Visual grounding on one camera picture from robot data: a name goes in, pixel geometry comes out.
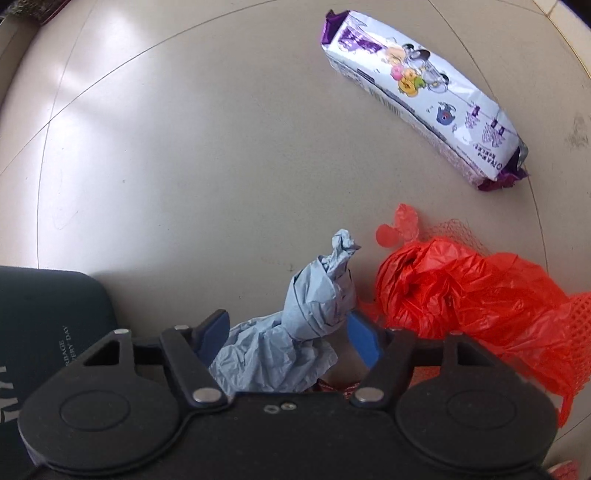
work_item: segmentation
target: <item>purple packet end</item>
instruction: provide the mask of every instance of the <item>purple packet end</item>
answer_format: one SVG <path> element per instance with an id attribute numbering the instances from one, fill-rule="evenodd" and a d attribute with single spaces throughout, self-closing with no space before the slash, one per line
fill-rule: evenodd
<path id="1" fill-rule="evenodd" d="M 347 18 L 347 15 L 349 15 L 349 10 L 345 10 L 339 14 L 336 14 L 330 10 L 326 14 L 324 28 L 322 29 L 322 38 L 320 39 L 320 43 L 322 45 L 329 45 L 330 42 L 333 41 L 333 38 L 338 32 L 340 26 L 345 21 L 345 18 Z"/>
<path id="2" fill-rule="evenodd" d="M 501 170 L 496 180 L 486 179 L 478 185 L 478 190 L 482 192 L 491 192 L 493 190 L 508 189 L 516 182 L 528 177 L 528 173 L 521 167 L 518 167 L 520 149 L 518 148 L 509 160 L 509 163 Z"/>

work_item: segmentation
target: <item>black garbage bin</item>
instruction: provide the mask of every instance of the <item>black garbage bin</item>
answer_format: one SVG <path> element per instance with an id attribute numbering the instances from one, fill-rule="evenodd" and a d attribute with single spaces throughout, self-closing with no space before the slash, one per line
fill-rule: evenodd
<path id="1" fill-rule="evenodd" d="M 77 272 L 0 267 L 0 478 L 31 467 L 18 433 L 22 402 L 117 328 L 100 283 Z"/>

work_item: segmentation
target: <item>red plastic bag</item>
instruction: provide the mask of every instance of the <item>red plastic bag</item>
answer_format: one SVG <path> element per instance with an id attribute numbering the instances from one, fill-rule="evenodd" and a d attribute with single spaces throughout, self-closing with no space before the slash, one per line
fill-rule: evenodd
<path id="1" fill-rule="evenodd" d="M 398 205 L 394 213 L 394 224 L 383 223 L 375 232 L 375 239 L 378 245 L 385 248 L 393 248 L 400 240 L 412 242 L 418 238 L 418 215 L 417 211 L 404 203 Z"/>
<path id="2" fill-rule="evenodd" d="M 539 266 L 514 254 L 483 256 L 445 237 L 392 253 L 376 279 L 388 327 L 440 339 L 461 330 L 563 397 L 562 426 L 577 385 L 571 301 Z"/>

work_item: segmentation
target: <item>cartoon character print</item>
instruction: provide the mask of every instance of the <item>cartoon character print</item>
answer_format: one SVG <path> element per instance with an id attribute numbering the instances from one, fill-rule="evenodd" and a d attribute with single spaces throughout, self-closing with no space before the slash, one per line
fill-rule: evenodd
<path id="1" fill-rule="evenodd" d="M 414 97 L 426 87 L 436 93 L 447 91 L 449 79 L 429 62 L 431 52 L 428 50 L 415 50 L 414 45 L 407 43 L 388 47 L 383 54 L 382 61 L 392 66 L 390 75 L 398 82 L 401 93 Z"/>
<path id="2" fill-rule="evenodd" d="M 445 102 L 439 102 L 439 105 L 443 108 L 440 106 L 437 111 L 437 121 L 442 125 L 451 125 L 456 119 L 456 116 L 454 115 L 456 107 Z"/>
<path id="3" fill-rule="evenodd" d="M 480 122 L 478 112 L 480 112 L 480 107 L 477 105 L 474 107 L 472 113 L 466 112 L 466 128 L 472 129 L 478 122 Z"/>
<path id="4" fill-rule="evenodd" d="M 421 88 L 425 88 L 427 84 L 417 72 L 413 69 L 404 69 L 402 78 L 398 81 L 398 90 L 409 97 L 416 97 Z"/>

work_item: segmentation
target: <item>floor tile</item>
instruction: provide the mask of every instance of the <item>floor tile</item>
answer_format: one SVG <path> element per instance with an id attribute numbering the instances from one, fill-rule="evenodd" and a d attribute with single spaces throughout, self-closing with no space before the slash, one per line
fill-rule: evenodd
<path id="1" fill-rule="evenodd" d="M 557 0 L 534 0 L 534 2 L 541 8 L 542 12 L 548 14 L 552 7 L 556 5 Z"/>
<path id="2" fill-rule="evenodd" d="M 591 72 L 591 28 L 562 2 L 554 7 L 550 19 Z"/>
<path id="3" fill-rule="evenodd" d="M 516 7 L 525 8 L 527 10 L 531 10 L 532 12 L 540 13 L 540 9 L 536 6 L 534 0 L 494 0 L 495 2 L 503 2 L 511 5 L 515 5 Z"/>
<path id="4" fill-rule="evenodd" d="M 202 22 L 264 0 L 98 0 L 72 54 L 54 114 L 129 59 Z"/>
<path id="5" fill-rule="evenodd" d="M 280 309 L 291 276 L 328 253 L 339 228 L 363 245 L 352 268 L 370 295 L 388 253 L 374 232 L 399 202 L 425 224 L 459 218 L 490 248 L 543 262 L 527 183 L 473 190 L 330 68 L 318 36 L 332 5 L 274 2 L 202 25 L 58 114 L 41 179 L 41 266 L 93 275 L 122 323 L 154 333 L 220 307 L 234 322 Z M 486 87 L 426 2 L 364 8 Z"/>
<path id="6" fill-rule="evenodd" d="M 552 278 L 569 293 L 591 290 L 591 80 L 546 17 L 501 2 L 433 2 L 530 148 Z"/>
<path id="7" fill-rule="evenodd" d="M 37 267 L 37 195 L 46 130 L 0 175 L 0 265 Z"/>
<path id="8" fill-rule="evenodd" d="M 558 431 L 557 438 L 567 435 L 574 427 L 591 413 L 591 383 L 587 382 L 584 389 L 574 398 L 573 409 L 566 425 Z"/>
<path id="9" fill-rule="evenodd" d="M 33 40 L 0 111 L 0 172 L 49 121 L 66 61 L 95 0 L 76 0 Z"/>
<path id="10" fill-rule="evenodd" d="M 591 417 L 587 417 L 576 428 L 554 442 L 544 461 L 544 466 L 548 468 L 557 463 L 575 459 L 580 463 L 579 478 L 589 478 L 591 476 L 590 438 Z"/>

